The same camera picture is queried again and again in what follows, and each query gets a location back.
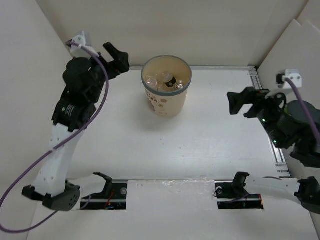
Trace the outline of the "small bottle with black cap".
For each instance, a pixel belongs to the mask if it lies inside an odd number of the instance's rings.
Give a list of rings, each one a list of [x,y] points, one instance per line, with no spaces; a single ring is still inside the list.
[[[172,88],[177,82],[176,78],[171,73],[164,73],[162,81],[168,88]]]

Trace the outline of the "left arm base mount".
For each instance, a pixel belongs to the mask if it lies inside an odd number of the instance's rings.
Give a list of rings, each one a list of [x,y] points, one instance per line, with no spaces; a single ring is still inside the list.
[[[80,210],[125,210],[127,208],[127,180],[113,180],[101,172],[81,178]]]

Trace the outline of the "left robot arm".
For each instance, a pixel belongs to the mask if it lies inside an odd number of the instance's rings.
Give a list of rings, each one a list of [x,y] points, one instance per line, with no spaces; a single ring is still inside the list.
[[[88,125],[102,110],[96,108],[102,92],[108,91],[108,81],[130,69],[129,55],[119,51],[110,42],[103,47],[113,61],[107,62],[100,53],[88,50],[89,57],[73,57],[62,75],[65,89],[53,112],[51,154],[48,155],[31,185],[22,189],[22,195],[42,202],[52,211],[68,212],[81,198],[87,196],[107,198],[112,192],[112,178],[94,172],[91,178],[67,179],[76,146]]]

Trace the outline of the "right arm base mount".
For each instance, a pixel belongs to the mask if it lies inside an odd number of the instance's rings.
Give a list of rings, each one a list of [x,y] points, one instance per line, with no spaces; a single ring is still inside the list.
[[[215,180],[213,196],[219,210],[263,210],[264,204],[260,194],[250,194],[245,190],[246,180],[250,174],[237,172],[233,180]]]

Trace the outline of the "clear bottle white cap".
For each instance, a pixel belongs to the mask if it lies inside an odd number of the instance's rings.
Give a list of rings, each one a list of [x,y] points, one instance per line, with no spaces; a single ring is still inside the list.
[[[163,85],[158,74],[154,72],[147,73],[144,80],[147,86],[153,90],[159,90]]]

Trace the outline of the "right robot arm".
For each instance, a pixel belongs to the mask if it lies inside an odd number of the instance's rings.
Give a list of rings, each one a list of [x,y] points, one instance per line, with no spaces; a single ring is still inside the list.
[[[228,92],[227,98],[231,115],[238,114],[244,105],[251,105],[244,117],[258,119],[276,148],[293,147],[290,156],[304,167],[320,167],[320,142],[314,134],[320,130],[320,111],[312,104],[304,103],[315,128],[311,127],[300,102],[287,102],[283,92],[272,93],[268,89],[247,87],[240,93]],[[292,201],[314,214],[320,212],[320,183],[314,176],[281,180],[237,172],[231,191],[240,198],[248,194],[262,194]]]

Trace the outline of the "clear jar with silver lid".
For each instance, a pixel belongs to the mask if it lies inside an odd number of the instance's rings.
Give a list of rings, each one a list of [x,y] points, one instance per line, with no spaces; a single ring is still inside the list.
[[[186,83],[183,80],[177,80],[174,87],[177,91],[182,90],[186,87]]]

